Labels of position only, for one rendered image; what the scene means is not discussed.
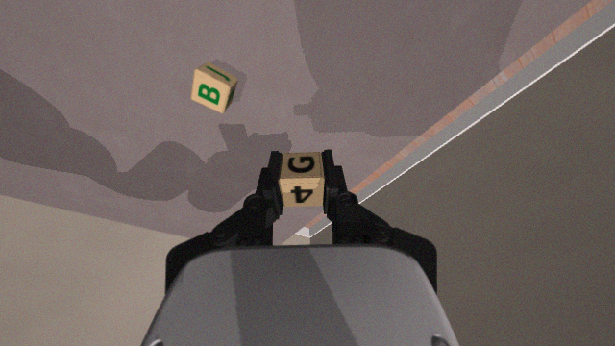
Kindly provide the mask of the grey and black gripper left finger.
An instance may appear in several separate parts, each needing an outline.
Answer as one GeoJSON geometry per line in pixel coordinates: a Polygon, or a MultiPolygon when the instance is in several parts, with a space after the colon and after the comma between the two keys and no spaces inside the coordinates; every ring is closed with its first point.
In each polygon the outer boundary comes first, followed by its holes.
{"type": "Polygon", "coordinates": [[[243,208],[219,223],[208,233],[195,236],[173,247],[166,256],[165,294],[182,267],[207,251],[241,246],[273,245],[273,223],[283,213],[279,187],[282,153],[271,151],[267,168],[261,168],[255,194],[243,208]]]}

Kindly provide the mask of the beige letter block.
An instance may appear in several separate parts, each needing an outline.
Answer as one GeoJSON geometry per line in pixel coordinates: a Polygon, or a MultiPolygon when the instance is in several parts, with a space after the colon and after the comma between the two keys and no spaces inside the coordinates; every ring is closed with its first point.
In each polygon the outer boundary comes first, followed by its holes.
{"type": "Polygon", "coordinates": [[[283,153],[278,182],[285,207],[322,206],[325,182],[322,154],[283,153]]]}
{"type": "Polygon", "coordinates": [[[234,98],[238,79],[207,62],[194,69],[191,100],[214,111],[224,113],[234,98]]]}

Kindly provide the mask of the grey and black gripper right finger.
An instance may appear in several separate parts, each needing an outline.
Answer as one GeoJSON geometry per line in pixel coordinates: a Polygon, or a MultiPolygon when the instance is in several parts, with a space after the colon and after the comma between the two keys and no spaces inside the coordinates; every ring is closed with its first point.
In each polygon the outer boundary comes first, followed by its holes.
{"type": "Polygon", "coordinates": [[[324,214],[332,222],[332,244],[380,244],[410,254],[425,272],[437,296],[437,252],[421,236],[390,225],[358,203],[347,190],[341,165],[334,166],[332,150],[322,152],[324,214]],[[363,240],[364,239],[364,240],[363,240]]]}

